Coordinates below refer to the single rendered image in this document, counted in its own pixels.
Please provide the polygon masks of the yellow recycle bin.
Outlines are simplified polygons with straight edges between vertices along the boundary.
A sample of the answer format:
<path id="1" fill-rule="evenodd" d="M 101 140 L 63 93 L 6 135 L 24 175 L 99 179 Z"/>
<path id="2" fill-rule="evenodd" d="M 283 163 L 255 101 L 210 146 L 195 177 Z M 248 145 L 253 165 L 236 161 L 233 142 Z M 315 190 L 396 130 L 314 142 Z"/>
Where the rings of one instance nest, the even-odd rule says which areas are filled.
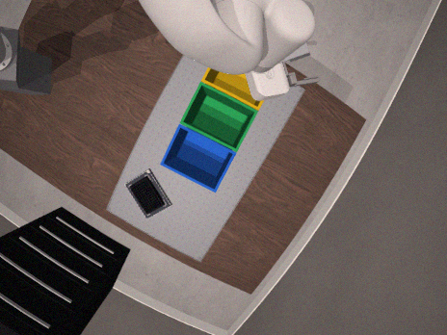
<path id="1" fill-rule="evenodd" d="M 259 111 L 264 101 L 256 101 L 251 97 L 245 74 L 226 74 L 208 67 L 201 82 L 228 94 L 229 96 L 253 107 L 257 111 Z"/>

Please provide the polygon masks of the green bin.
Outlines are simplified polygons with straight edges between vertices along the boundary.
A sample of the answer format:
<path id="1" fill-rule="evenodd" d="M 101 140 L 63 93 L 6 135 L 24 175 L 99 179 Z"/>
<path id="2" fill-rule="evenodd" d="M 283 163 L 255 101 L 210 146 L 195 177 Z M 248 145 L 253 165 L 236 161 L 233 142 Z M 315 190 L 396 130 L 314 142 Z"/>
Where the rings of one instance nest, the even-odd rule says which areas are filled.
<path id="1" fill-rule="evenodd" d="M 180 124 L 237 152 L 257 113 L 254 108 L 200 82 Z"/>

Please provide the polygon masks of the blue open bin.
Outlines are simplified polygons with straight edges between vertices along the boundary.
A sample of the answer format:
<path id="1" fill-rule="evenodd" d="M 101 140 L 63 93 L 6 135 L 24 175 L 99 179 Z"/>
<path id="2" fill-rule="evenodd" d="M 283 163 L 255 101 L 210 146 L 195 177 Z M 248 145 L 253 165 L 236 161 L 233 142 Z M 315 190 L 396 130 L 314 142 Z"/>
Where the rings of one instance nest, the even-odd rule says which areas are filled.
<path id="1" fill-rule="evenodd" d="M 184 135 L 186 131 L 190 133 Z M 179 124 L 160 165 L 215 193 L 235 155 L 232 149 Z"/>

